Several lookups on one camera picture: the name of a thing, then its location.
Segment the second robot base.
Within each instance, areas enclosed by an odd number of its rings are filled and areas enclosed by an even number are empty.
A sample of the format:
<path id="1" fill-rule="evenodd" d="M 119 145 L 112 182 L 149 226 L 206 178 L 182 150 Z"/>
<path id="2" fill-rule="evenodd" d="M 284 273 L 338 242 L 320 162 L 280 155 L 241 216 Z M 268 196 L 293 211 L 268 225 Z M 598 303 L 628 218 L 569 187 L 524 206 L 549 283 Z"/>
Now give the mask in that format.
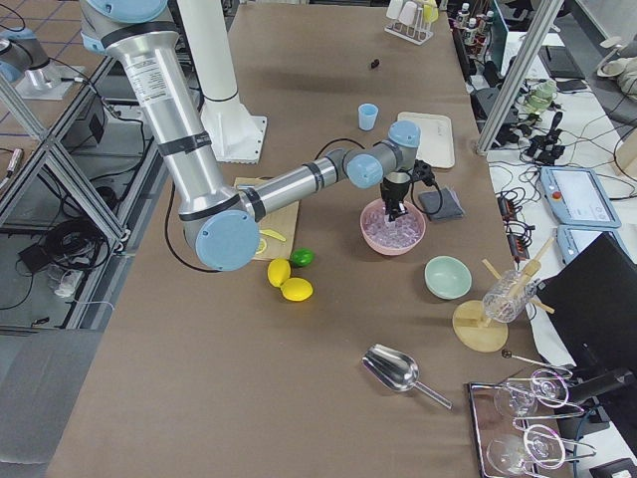
<path id="1" fill-rule="evenodd" d="M 22 99 L 61 101 L 71 87 L 30 29 L 1 31 L 1 75 Z"/>

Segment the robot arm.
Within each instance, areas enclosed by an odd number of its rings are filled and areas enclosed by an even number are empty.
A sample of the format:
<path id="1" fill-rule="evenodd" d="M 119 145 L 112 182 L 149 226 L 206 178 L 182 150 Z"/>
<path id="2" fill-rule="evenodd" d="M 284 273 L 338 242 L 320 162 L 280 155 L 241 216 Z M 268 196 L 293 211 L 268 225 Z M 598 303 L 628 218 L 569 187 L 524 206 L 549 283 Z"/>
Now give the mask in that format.
<path id="1" fill-rule="evenodd" d="M 248 264 L 260 241 L 259 221 L 346 178 L 358 188 L 389 187 L 389 211 L 401 213 L 421 130 L 394 123 L 388 137 L 363 151 L 329 152 L 257 186 L 226 184 L 212 140 L 179 65 L 179 38 L 164 1 L 84 1 L 87 50 L 119 61 L 149 121 L 159 153 L 181 196 L 179 217 L 187 243 L 214 271 Z"/>

